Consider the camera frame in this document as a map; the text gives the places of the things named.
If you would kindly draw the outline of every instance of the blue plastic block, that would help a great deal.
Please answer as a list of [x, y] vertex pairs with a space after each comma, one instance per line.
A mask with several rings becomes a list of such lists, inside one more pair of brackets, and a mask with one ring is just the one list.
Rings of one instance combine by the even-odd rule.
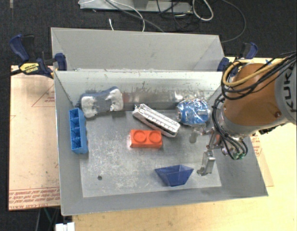
[[79, 108], [69, 110], [71, 150], [76, 154], [87, 153], [85, 117]]
[[171, 187], [184, 185], [193, 172], [193, 168], [185, 165], [175, 165], [155, 169], [163, 182]]

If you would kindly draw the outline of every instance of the cable bundle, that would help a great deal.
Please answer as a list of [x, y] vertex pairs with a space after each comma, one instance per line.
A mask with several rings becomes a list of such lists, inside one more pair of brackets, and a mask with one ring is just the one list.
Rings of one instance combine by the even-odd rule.
[[[283, 55], [288, 55], [288, 56], [285, 58], [282, 58], [282, 59], [277, 59]], [[237, 68], [248, 67], [248, 65], [245, 65], [244, 60], [234, 61], [233, 63], [230, 63], [223, 72], [222, 81], [221, 81], [222, 95], [226, 99], [229, 99], [229, 100], [238, 100], [238, 99], [241, 99], [251, 93], [256, 93], [256, 92], [262, 90], [263, 88], [265, 88], [266, 86], [268, 86], [276, 78], [281, 76], [282, 73], [284, 71], [286, 71], [288, 68], [293, 67], [294, 64], [296, 63], [296, 61], [297, 61], [297, 52], [296, 51], [290, 52], [290, 53], [284, 53], [284, 54], [279, 55], [276, 58], [271, 59], [270, 61], [265, 63], [262, 67], [260, 67], [257, 71], [248, 75], [247, 77], [245, 77], [241, 80], [238, 80], [238, 81], [230, 82], [231, 75]], [[260, 74], [263, 74], [263, 75], [255, 83], [253, 83], [247, 87], [239, 88], [240, 85], [246, 83], [251, 78], [256, 77]], [[277, 74], [276, 77], [274, 77], [272, 80], [270, 80], [266, 85], [264, 85], [260, 89], [255, 90], [260, 83], [271, 78], [275, 74]], [[236, 95], [229, 96], [227, 93], [235, 93]]]

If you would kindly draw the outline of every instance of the yellow cable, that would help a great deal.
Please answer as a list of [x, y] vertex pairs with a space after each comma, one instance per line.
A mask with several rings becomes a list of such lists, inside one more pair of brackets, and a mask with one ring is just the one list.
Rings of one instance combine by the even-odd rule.
[[230, 67], [228, 67], [227, 70], [225, 71], [225, 73], [224, 73], [224, 75], [223, 75], [223, 77], [222, 77], [222, 82], [223, 82], [223, 84], [224, 84], [225, 86], [228, 86], [228, 87], [233, 87], [233, 86], [240, 85], [240, 84], [246, 82], [247, 80], [253, 78], [254, 76], [257, 76], [257, 75], [259, 75], [259, 74], [261, 74], [261, 73], [263, 73], [263, 72], [265, 72], [265, 71], [267, 71], [267, 70], [269, 70], [269, 69], [275, 67], [275, 66], [276, 66], [277, 64], [279, 64], [281, 61], [283, 61], [283, 59], [280, 59], [280, 60], [278, 60], [278, 61], [272, 63], [271, 65], [267, 65], [267, 66], [264, 67], [263, 69], [261, 69], [261, 70], [259, 70], [259, 71], [257, 71], [257, 72], [254, 72], [254, 73], [248, 75], [247, 77], [245, 77], [245, 78], [243, 78], [243, 79], [240, 79], [240, 80], [235, 81], [235, 82], [228, 82], [228, 81], [226, 81], [226, 78], [227, 78], [228, 74], [230, 73], [230, 71], [231, 71], [237, 64], [241, 63], [242, 61], [234, 62], [234, 63], [232, 63], [232, 65], [231, 65]]

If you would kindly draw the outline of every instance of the orange lego brick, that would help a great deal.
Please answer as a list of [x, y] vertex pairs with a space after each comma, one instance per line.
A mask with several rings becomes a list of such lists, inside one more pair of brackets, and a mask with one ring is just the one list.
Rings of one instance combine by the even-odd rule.
[[131, 130], [131, 146], [138, 148], [157, 148], [162, 146], [162, 135], [156, 130]]

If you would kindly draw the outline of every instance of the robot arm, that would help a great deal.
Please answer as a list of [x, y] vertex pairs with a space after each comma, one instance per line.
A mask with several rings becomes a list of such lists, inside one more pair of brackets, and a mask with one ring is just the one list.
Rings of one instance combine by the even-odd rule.
[[[248, 152], [243, 139], [257, 131], [269, 131], [288, 122], [297, 123], [297, 53], [272, 59], [266, 64], [235, 61], [223, 72], [220, 94], [214, 102], [207, 151], [221, 148], [233, 160]], [[204, 156], [199, 173], [211, 173], [209, 157]]]

